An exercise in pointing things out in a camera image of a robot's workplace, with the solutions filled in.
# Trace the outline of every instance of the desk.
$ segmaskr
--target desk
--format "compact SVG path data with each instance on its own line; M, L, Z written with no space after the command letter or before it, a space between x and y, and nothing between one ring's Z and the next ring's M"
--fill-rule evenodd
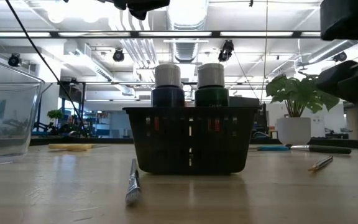
M143 202L125 208L133 145L91 152L30 147L0 166L0 223L274 223L358 224L358 151L324 154L257 152L239 174L154 176L141 172Z

